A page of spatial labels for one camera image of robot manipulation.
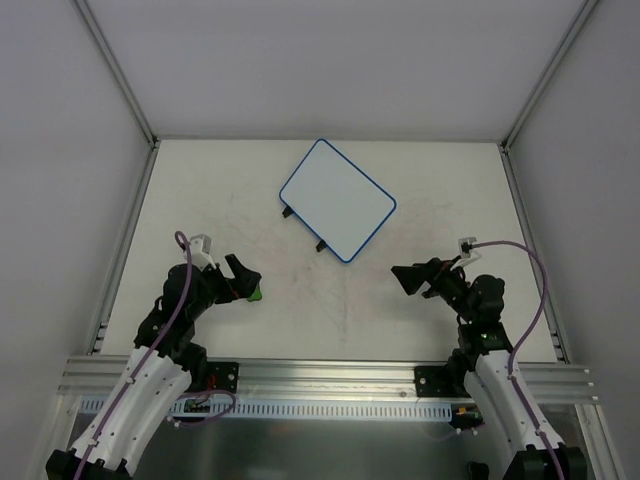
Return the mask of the blue framed whiteboard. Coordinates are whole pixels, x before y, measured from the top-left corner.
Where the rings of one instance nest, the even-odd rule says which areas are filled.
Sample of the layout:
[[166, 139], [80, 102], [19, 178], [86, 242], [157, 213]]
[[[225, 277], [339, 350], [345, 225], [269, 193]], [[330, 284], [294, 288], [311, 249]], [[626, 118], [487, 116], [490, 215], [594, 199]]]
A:
[[396, 199], [329, 141], [316, 140], [279, 199], [341, 262], [352, 262], [397, 209]]

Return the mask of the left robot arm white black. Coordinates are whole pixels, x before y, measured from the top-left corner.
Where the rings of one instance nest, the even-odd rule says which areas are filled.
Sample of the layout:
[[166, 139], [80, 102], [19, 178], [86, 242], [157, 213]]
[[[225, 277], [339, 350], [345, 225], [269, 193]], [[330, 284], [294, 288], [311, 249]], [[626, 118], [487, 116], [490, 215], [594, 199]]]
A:
[[66, 450], [55, 450], [50, 479], [131, 479], [170, 407], [184, 393], [199, 393], [209, 377], [207, 352], [194, 343], [195, 323], [214, 305], [260, 295], [260, 273], [225, 258], [232, 274], [207, 258], [172, 267], [139, 325], [126, 366], [99, 413]]

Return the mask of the green bone-shaped eraser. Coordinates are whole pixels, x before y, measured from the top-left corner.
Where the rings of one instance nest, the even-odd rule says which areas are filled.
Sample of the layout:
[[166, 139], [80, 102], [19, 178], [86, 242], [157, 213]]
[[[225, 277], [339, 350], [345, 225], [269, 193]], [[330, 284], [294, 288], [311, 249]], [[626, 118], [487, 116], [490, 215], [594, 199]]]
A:
[[253, 291], [253, 293], [246, 298], [246, 301], [257, 302], [257, 301], [261, 301], [262, 298], [263, 298], [263, 295], [262, 295], [261, 289], [259, 286], [257, 286]]

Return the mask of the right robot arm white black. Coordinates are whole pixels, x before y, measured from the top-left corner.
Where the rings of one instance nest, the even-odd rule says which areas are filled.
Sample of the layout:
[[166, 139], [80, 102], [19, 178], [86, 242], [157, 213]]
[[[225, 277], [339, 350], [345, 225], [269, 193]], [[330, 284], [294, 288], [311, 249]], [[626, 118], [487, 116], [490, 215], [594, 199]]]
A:
[[456, 314], [458, 346], [441, 367], [417, 366], [418, 397], [468, 397], [478, 417], [456, 412], [456, 430], [486, 426], [501, 446], [502, 479], [584, 479], [587, 460], [566, 444], [535, 401], [501, 322], [505, 283], [492, 275], [468, 281], [457, 259], [394, 266], [408, 295], [442, 299]]

